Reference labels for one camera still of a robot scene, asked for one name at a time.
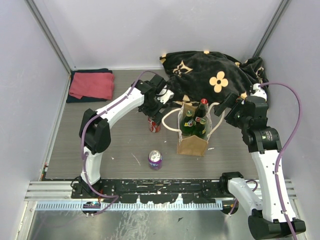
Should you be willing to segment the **red cola can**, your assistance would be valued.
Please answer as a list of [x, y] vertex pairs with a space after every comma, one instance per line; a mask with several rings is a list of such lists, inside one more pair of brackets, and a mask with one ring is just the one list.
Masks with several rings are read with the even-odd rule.
[[152, 133], [158, 133], [161, 130], [161, 125], [157, 125], [150, 117], [148, 117], [148, 128]]

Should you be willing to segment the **purple soda can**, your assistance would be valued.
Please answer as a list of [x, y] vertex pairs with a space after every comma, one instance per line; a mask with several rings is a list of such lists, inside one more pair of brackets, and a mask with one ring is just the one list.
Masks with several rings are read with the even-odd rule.
[[154, 170], [159, 170], [162, 167], [163, 156], [158, 150], [152, 150], [148, 154], [149, 166]]

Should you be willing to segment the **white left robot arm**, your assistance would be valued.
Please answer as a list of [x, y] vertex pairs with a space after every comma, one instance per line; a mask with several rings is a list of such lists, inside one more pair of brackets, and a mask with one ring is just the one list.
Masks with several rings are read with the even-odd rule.
[[88, 198], [100, 193], [100, 167], [103, 152], [111, 144], [111, 129], [122, 117], [135, 108], [157, 126], [170, 111], [167, 102], [174, 96], [163, 77], [156, 74], [151, 80], [137, 79], [120, 97], [97, 110], [87, 109], [82, 117], [79, 137], [85, 166], [79, 176], [82, 192]]

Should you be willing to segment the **green bottle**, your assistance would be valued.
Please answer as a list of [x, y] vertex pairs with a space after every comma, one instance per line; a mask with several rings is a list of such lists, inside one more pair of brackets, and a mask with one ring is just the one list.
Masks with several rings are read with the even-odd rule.
[[204, 139], [206, 135], [206, 121], [207, 120], [205, 118], [201, 118], [199, 122], [196, 123], [192, 134]]
[[185, 116], [182, 118], [179, 124], [181, 134], [183, 136], [190, 136], [194, 130], [194, 119], [193, 119], [193, 111], [187, 110], [185, 112]]

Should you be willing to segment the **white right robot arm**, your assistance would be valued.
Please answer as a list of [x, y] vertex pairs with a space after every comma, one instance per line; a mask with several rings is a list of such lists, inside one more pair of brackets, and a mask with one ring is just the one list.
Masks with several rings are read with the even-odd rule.
[[306, 231], [289, 200], [282, 170], [282, 150], [278, 131], [267, 122], [266, 97], [248, 96], [242, 99], [230, 93], [215, 106], [220, 116], [226, 108], [226, 122], [241, 130], [242, 140], [254, 161], [258, 173], [259, 198], [239, 172], [224, 172], [219, 179], [219, 191], [225, 197], [234, 196], [248, 215], [248, 227], [256, 240], [294, 237]]

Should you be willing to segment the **burlap canvas cat-print bag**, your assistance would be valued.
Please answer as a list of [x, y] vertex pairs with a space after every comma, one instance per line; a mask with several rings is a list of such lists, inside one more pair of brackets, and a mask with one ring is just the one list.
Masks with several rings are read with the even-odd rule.
[[220, 103], [218, 102], [214, 102], [211, 105], [205, 107], [206, 109], [205, 117], [207, 119], [207, 123], [205, 125], [206, 134], [204, 135], [204, 139], [195, 135], [182, 136], [182, 131], [180, 130], [180, 126], [178, 126], [178, 128], [172, 128], [165, 123], [165, 120], [168, 116], [170, 116], [175, 112], [178, 112], [177, 120], [179, 125], [180, 120], [183, 119], [183, 117], [186, 115], [186, 112], [188, 110], [195, 111], [196, 107], [183, 103], [181, 108], [176, 108], [171, 110], [162, 118], [161, 123], [163, 127], [168, 129], [169, 131], [178, 133], [177, 154], [188, 155], [188, 156], [198, 156], [198, 157], [205, 156], [206, 151], [208, 149], [208, 143], [209, 143], [210, 137], [220, 127], [226, 114], [226, 112], [223, 111], [219, 119], [219, 122], [215, 126], [213, 126], [210, 113], [213, 107], [218, 106], [219, 104]]

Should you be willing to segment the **glass cola bottle red cap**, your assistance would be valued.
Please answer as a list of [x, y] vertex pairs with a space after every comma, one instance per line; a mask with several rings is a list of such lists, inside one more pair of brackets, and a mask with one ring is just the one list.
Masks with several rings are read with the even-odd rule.
[[193, 116], [193, 119], [196, 123], [199, 123], [201, 119], [203, 119], [206, 116], [207, 106], [208, 106], [208, 100], [206, 98], [202, 98]]

